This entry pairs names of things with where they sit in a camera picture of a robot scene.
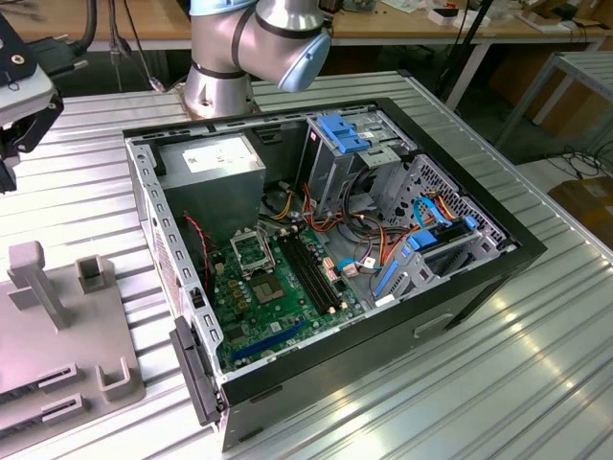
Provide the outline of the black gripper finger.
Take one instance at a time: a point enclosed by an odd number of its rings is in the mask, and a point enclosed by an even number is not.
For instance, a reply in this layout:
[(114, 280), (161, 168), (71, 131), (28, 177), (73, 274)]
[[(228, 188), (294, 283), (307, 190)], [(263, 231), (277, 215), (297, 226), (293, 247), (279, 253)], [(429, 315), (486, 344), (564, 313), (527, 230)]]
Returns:
[(19, 163), (19, 155), (29, 153), (42, 140), (64, 109), (62, 98), (52, 98), (48, 105), (12, 124), (1, 128), (1, 192), (16, 190), (13, 168)]

